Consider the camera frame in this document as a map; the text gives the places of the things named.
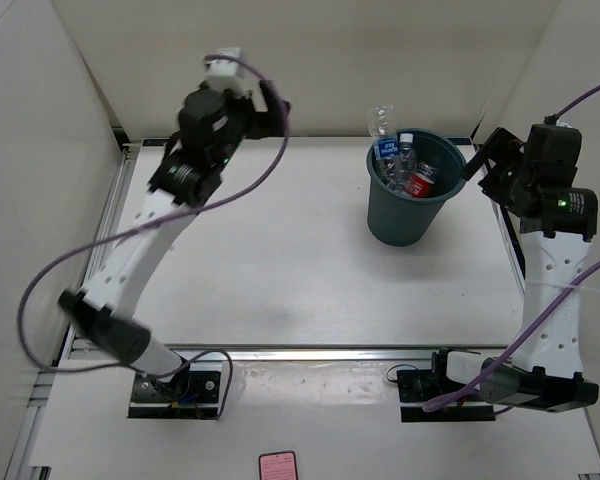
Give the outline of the small bottle black label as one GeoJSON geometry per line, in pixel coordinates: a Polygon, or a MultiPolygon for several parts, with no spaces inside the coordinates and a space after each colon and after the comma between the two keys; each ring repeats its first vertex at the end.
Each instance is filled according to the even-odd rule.
{"type": "Polygon", "coordinates": [[[439,178],[440,168],[434,162],[420,161],[417,172],[427,182],[434,184],[439,178]]]}

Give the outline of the clear bottle red label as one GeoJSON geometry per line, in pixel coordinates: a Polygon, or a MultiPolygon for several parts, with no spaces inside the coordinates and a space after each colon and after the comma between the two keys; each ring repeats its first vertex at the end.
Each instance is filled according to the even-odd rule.
{"type": "Polygon", "coordinates": [[[406,180],[403,192],[412,198],[426,198],[434,185],[430,178],[412,173],[406,180]]]}

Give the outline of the clear unlabelled plastic bottle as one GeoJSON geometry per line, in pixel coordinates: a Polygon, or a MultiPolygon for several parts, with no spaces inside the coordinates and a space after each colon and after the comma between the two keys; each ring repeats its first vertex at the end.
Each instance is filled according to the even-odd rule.
{"type": "Polygon", "coordinates": [[[414,135],[401,133],[398,137],[398,153],[389,161],[387,185],[396,192],[403,191],[410,176],[417,168],[417,153],[414,148],[414,135]]]}

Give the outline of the clear bottle blue label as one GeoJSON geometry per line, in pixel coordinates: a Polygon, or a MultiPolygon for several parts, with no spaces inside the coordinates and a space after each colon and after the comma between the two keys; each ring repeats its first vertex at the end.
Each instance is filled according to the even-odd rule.
{"type": "Polygon", "coordinates": [[[393,172],[394,160],[398,155],[394,106],[386,104],[370,109],[367,113],[367,127],[373,138],[378,175],[386,178],[393,172]]]}

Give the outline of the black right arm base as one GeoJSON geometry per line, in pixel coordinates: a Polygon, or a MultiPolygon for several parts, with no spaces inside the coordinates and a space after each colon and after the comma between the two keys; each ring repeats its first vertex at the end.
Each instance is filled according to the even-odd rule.
{"type": "Polygon", "coordinates": [[[449,350],[433,352],[428,367],[399,363],[390,367],[385,380],[398,388],[402,423],[463,423],[496,420],[494,408],[482,401],[478,393],[464,395],[435,412],[425,412],[423,405],[440,395],[460,390],[463,385],[446,378],[449,350]]]}

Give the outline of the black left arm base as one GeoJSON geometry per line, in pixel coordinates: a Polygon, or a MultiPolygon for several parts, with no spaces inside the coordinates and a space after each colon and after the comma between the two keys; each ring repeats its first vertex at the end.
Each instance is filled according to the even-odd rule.
{"type": "Polygon", "coordinates": [[[224,350],[206,350],[171,380],[136,374],[127,417],[156,420],[219,420],[233,380],[234,363],[224,350]]]}

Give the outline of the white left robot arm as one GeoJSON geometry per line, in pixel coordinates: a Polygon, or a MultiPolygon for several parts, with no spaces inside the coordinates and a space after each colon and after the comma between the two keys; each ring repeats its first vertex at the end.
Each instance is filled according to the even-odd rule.
{"type": "Polygon", "coordinates": [[[186,395],[186,362],[134,318],[155,270],[180,234],[203,211],[222,183],[222,173],[245,140],[288,138],[290,105],[268,80],[259,83],[266,108],[237,86],[203,82],[178,114],[151,176],[145,202],[132,226],[120,233],[101,268],[77,291],[64,291],[60,308],[85,337],[118,365],[155,380],[168,400],[186,395]]]}

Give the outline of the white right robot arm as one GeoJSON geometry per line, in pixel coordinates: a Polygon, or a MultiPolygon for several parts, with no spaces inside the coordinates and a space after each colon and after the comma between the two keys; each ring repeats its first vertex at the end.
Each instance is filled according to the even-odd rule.
{"type": "Polygon", "coordinates": [[[556,123],[532,125],[526,140],[499,127],[461,176],[480,168],[482,193],[519,220],[525,259],[523,314],[515,339],[498,357],[455,349],[432,356],[433,412],[472,393],[483,401],[551,413],[588,407],[599,387],[583,375],[579,348],[580,295],[597,233],[598,198],[576,188],[579,130],[556,123]]]}

